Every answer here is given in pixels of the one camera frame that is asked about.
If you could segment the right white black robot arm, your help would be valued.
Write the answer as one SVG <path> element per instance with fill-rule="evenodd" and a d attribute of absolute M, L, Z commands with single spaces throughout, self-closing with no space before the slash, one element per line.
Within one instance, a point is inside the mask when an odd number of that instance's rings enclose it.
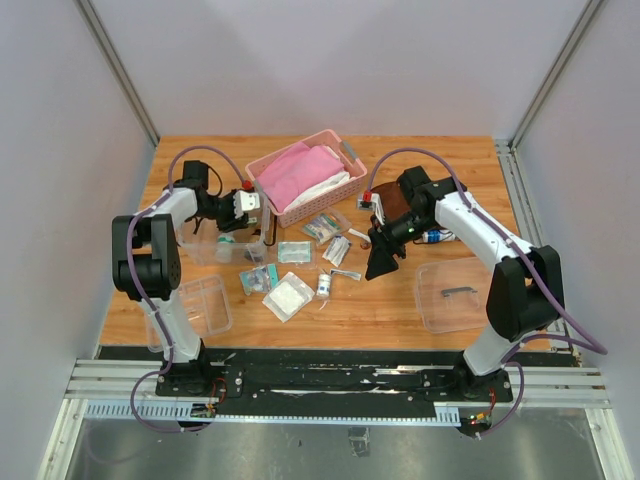
<path fill-rule="evenodd" d="M 365 277 L 373 280 L 397 271 L 407 244 L 436 227 L 451 230 L 475 254 L 491 275 L 489 324 L 460 354 L 452 378 L 460 397 L 477 399 L 513 347 L 559 318 L 564 305 L 560 256 L 554 248 L 535 247 L 497 223 L 451 177 L 431 180 L 423 168 L 412 167 L 397 178 L 396 188 L 407 209 L 393 220 L 371 219 Z"/>

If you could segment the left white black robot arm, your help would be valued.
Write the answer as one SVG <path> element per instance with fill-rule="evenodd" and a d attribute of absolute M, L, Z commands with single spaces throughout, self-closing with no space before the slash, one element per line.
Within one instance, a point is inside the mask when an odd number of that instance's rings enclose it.
<path fill-rule="evenodd" d="M 159 396 L 200 396 L 215 385 L 203 340 L 188 319 L 178 292 L 181 260 L 176 229 L 192 220 L 212 220 L 223 233 L 249 224 L 260 206 L 251 181 L 227 194 L 209 192 L 211 168 L 200 160 L 183 165 L 149 207 L 112 220 L 112 278 L 115 288 L 136 302 L 150 320 L 163 355 L 157 373 Z"/>

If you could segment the white medicine bottle green label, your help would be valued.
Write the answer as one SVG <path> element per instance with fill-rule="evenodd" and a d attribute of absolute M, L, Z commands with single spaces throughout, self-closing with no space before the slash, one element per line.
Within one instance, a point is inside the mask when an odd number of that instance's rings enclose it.
<path fill-rule="evenodd" d="M 220 264 L 231 264 L 234 260 L 235 237 L 232 232 L 222 233 L 216 242 L 215 260 Z"/>

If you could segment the green medicine box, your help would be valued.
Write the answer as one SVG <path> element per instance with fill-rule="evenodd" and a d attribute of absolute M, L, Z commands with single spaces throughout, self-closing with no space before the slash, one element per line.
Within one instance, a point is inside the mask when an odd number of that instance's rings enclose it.
<path fill-rule="evenodd" d="M 244 256 L 248 261 L 254 264 L 260 264 L 264 261 L 265 245 L 262 242 L 248 244 L 244 251 Z"/>

